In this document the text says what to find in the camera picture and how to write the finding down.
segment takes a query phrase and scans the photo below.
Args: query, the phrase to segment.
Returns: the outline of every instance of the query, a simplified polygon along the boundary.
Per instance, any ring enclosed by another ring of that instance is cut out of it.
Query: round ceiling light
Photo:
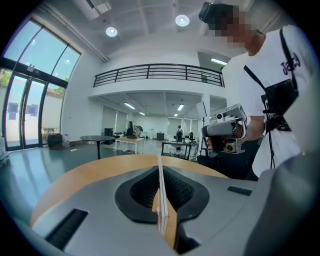
[[[178,15],[175,18],[175,23],[180,27],[185,27],[189,25],[189,18],[186,15]]]
[[[105,30],[105,33],[106,33],[107,36],[113,38],[118,34],[118,31],[117,31],[117,29],[115,27],[110,26]]]

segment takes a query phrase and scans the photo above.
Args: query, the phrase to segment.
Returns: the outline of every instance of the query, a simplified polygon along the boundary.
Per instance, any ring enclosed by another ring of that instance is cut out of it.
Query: round black table
[[[100,157],[100,142],[112,141],[114,139],[115,139],[115,137],[112,137],[112,136],[100,136],[100,135],[91,135],[91,136],[80,137],[80,140],[83,140],[83,141],[96,142],[96,146],[98,148],[98,159],[101,159],[101,157]]]

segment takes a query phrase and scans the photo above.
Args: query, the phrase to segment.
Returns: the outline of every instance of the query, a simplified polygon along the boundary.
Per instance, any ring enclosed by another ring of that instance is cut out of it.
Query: white ceiling
[[[173,117],[199,119],[196,104],[201,102],[201,96],[195,94],[172,93],[166,91],[157,92],[130,92],[100,96],[104,105],[126,113],[145,113],[147,116]],[[129,103],[135,109],[124,105]],[[227,101],[225,98],[210,97],[210,116],[215,117],[217,113],[225,109]]]
[[[91,0],[95,5],[105,0]],[[105,56],[115,53],[144,50],[170,49],[186,51],[212,51],[227,57],[234,57],[242,49],[232,48],[221,38],[209,35],[208,26],[198,19],[205,0],[108,0],[111,10],[89,20],[79,3],[86,0],[46,0],[62,14],[78,31]],[[215,3],[238,5],[252,11],[257,28],[263,32],[290,23],[283,12],[269,0],[212,0]],[[175,23],[177,15],[184,14],[190,19],[186,27]],[[108,37],[106,28],[115,27],[116,37]]]

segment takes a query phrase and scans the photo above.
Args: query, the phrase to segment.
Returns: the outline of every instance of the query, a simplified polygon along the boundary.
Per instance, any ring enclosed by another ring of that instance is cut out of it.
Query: doorway
[[[8,85],[3,116],[7,151],[42,147],[42,108],[48,82],[14,73]]]

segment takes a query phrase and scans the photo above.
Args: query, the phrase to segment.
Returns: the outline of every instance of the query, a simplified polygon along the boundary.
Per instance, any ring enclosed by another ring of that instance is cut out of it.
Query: balcony
[[[225,87],[222,73],[199,66],[155,63],[127,66],[97,74],[93,87],[145,79],[175,79]]]

